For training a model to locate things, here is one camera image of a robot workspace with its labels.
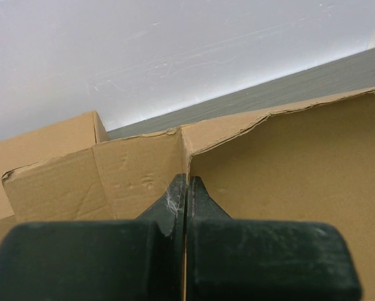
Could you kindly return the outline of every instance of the white wall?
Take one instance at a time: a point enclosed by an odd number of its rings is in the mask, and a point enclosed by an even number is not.
[[[94,109],[112,130],[372,47],[375,0],[0,0],[0,140]]]

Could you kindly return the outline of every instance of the dark green plastic object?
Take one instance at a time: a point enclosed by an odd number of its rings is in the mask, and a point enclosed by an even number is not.
[[[187,301],[361,299],[335,228],[232,219],[199,177],[187,188],[177,175],[132,221],[15,227],[0,246],[0,301],[182,300],[185,242]]]

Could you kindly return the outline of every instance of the torn cardboard edge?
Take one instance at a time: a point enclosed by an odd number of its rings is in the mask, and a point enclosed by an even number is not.
[[[283,114],[291,114],[295,112],[301,112],[304,110],[311,109],[313,107],[318,107],[321,105],[328,105],[330,103],[340,102],[343,100],[348,100],[351,98],[357,98],[362,95],[367,94],[375,94],[375,88],[370,89],[362,89],[358,91],[353,91],[349,93],[341,93],[338,95],[331,95],[328,97],[316,98],[313,100],[307,100],[304,102],[297,102],[292,103],[289,105],[282,105],[278,107],[252,111],[252,112],[245,112],[236,115],[229,115],[225,117],[218,117],[215,119],[204,120],[201,122],[197,122],[195,124],[189,125],[182,125],[178,128],[168,129],[161,132],[154,132],[151,134],[143,134],[137,135],[132,137],[127,137],[123,139],[117,139],[113,141],[103,142],[101,144],[94,145],[92,148],[93,152],[93,160],[95,160],[95,164],[97,169],[99,168],[100,163],[97,161],[96,150],[100,148],[105,148],[106,145],[115,145],[115,144],[128,144],[130,141],[135,140],[142,140],[142,139],[158,139],[163,136],[170,136],[170,135],[178,135],[180,136],[181,140],[181,149],[179,150],[182,154],[181,160],[183,162],[183,167],[181,169],[176,170],[176,173],[184,172],[189,175],[190,171],[190,164],[191,160],[194,156],[198,154],[202,154],[207,152],[215,147],[218,147],[224,143],[227,143],[237,137],[245,135],[251,132],[255,127],[260,125],[263,122],[266,122],[267,119],[277,115]],[[98,125],[99,129],[103,129],[102,124]],[[27,174],[28,171],[32,171],[37,167],[49,166],[51,163],[59,161],[60,158],[66,160],[68,155],[64,155],[57,158],[48,159],[46,161],[38,162],[36,164],[32,164],[30,166],[23,166],[18,167],[16,169],[10,170],[5,172],[2,176],[2,184],[3,186],[7,186],[9,182],[15,181],[16,179],[23,176],[23,174]],[[102,170],[98,172],[98,176],[100,178],[100,182],[103,183],[102,179]],[[107,202],[111,203],[111,198],[107,198]],[[114,214],[112,218],[119,218],[119,214]]]
[[[163,130],[160,132],[154,132],[154,133],[149,133],[149,134],[141,134],[141,135],[136,135],[136,136],[131,136],[131,137],[126,137],[126,138],[121,138],[117,140],[130,140],[130,139],[140,139],[140,138],[151,138],[151,137],[158,137],[162,135],[175,135],[178,133],[182,134],[182,140],[183,140],[183,146],[185,151],[185,156],[188,161],[187,168],[185,172],[189,174],[189,164],[191,162],[191,159],[198,155],[202,154],[203,152],[207,152],[211,149],[214,149],[215,147],[222,145],[224,143],[227,143],[228,141],[231,141],[239,136],[245,135],[246,133],[252,131],[257,125],[261,124],[262,122],[267,121],[268,118],[272,116],[277,116],[277,115],[282,115],[282,114],[291,114],[295,112],[301,112],[304,110],[308,110],[313,107],[318,107],[320,105],[327,105],[330,103],[334,102],[340,102],[342,100],[347,100],[350,98],[354,97],[360,97],[362,95],[367,95],[367,94],[375,94],[375,87],[374,88],[369,88],[369,89],[361,89],[361,90],[356,90],[348,93],[340,93],[340,94],[335,94],[331,95],[328,97],[320,97],[320,98],[315,98],[312,100],[305,100],[303,102],[296,102],[296,103],[291,103],[288,105],[281,105],[277,107],[272,107],[272,108],[267,108],[267,109],[262,109],[262,110],[256,110],[256,111],[250,111],[250,112],[245,112],[245,113],[240,113],[240,114],[234,114],[234,115],[228,115],[224,117],[218,117],[215,119],[209,119],[209,120],[203,120],[200,122],[196,122],[193,124],[187,124],[187,125],[181,125],[176,128],[171,128],[167,130]],[[100,118],[98,117],[98,114],[96,111],[92,112],[93,114],[93,120],[95,124],[94,131],[96,133],[96,141],[102,141],[102,143],[112,143],[113,141],[108,141],[108,134],[105,131],[102,122]],[[239,129],[236,129],[232,134],[222,136],[218,138],[212,137],[214,141],[207,143],[204,147],[197,147],[196,145],[192,145],[190,135],[193,131],[202,131],[202,125],[205,125],[207,122],[210,121],[217,121],[217,122],[222,122],[223,119],[228,118],[228,117],[234,117],[234,118],[240,118],[242,116],[248,116],[250,119],[252,119],[251,122],[244,123],[243,126],[240,126]],[[51,158],[47,159],[42,162],[36,162],[34,164],[29,164],[27,166],[20,166],[15,169],[12,169],[10,171],[6,171],[2,175],[2,183],[3,186],[5,185],[6,181],[10,180],[13,176],[17,177],[21,175],[21,173],[28,167],[33,168],[34,166],[37,165],[44,165],[44,164],[49,164],[50,161],[55,160],[57,158]]]
[[[303,102],[295,102],[291,103],[288,105],[281,105],[277,107],[272,107],[272,108],[266,108],[262,110],[257,110],[257,111],[251,111],[251,112],[245,112],[245,113],[240,113],[240,114],[235,114],[235,115],[229,115],[226,117],[239,117],[239,116],[244,116],[248,115],[251,117],[253,121],[248,122],[244,126],[242,126],[240,129],[236,130],[230,135],[220,137],[215,139],[213,142],[209,143],[208,145],[205,145],[204,147],[197,147],[197,148],[192,148],[191,145],[189,145],[189,136],[185,135],[184,138],[187,136],[187,139],[184,140],[186,147],[189,147],[189,157],[193,157],[195,155],[201,154],[203,152],[209,151],[221,144],[224,144],[230,140],[233,140],[239,136],[245,135],[246,133],[250,132],[253,130],[257,125],[261,124],[262,122],[267,121],[269,117],[272,116],[277,116],[281,114],[290,114],[290,113],[295,113],[295,112],[301,112],[304,110],[308,110],[313,107],[318,107],[320,105],[327,105],[330,103],[334,102],[340,102],[343,100],[347,100],[350,98],[354,97],[360,97],[362,95],[367,95],[367,94],[375,94],[375,88],[369,88],[369,89],[362,89],[362,90],[356,90],[348,93],[340,93],[340,94],[335,94],[331,95],[328,97],[320,97],[320,98],[315,98],[312,100],[305,100]],[[222,119],[225,119],[226,117],[218,117],[213,120],[219,120],[221,121]],[[195,129],[197,131],[201,130],[200,126],[203,123],[208,122],[209,120],[204,120],[197,122],[195,124],[189,124],[189,125],[183,125],[182,129],[188,129],[189,127],[197,127],[198,129]]]

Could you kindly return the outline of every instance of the brown cardboard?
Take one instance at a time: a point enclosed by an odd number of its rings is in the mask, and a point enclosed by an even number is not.
[[[1,184],[4,172],[91,147],[108,136],[96,112],[0,142],[0,241],[16,218]]]
[[[375,88],[104,142],[3,184],[17,221],[123,219],[178,172],[201,176],[234,218],[333,224],[375,300]]]

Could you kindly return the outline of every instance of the cardboard box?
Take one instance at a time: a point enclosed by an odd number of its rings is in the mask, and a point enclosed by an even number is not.
[[[96,112],[50,125],[0,142],[0,242],[16,218],[1,184],[4,172],[52,157],[86,149],[108,135]]]
[[[18,222],[127,219],[180,172],[234,218],[336,226],[375,300],[375,88],[96,144],[3,185]]]

